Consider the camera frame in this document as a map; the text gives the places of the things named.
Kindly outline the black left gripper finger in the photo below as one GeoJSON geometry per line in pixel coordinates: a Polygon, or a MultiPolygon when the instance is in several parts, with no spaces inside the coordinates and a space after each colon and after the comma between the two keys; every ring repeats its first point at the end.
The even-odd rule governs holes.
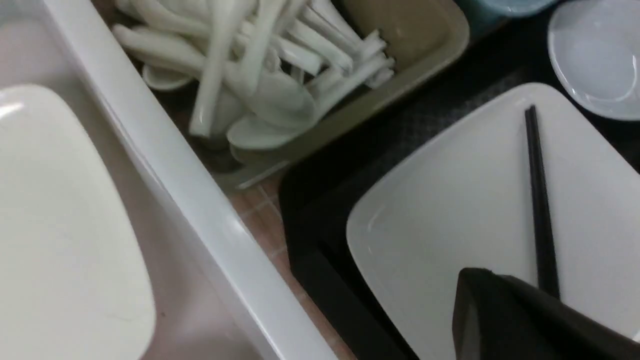
{"type": "Polygon", "coordinates": [[[510,275],[463,268],[452,339],[457,360],[637,360],[638,342],[510,275]]]}

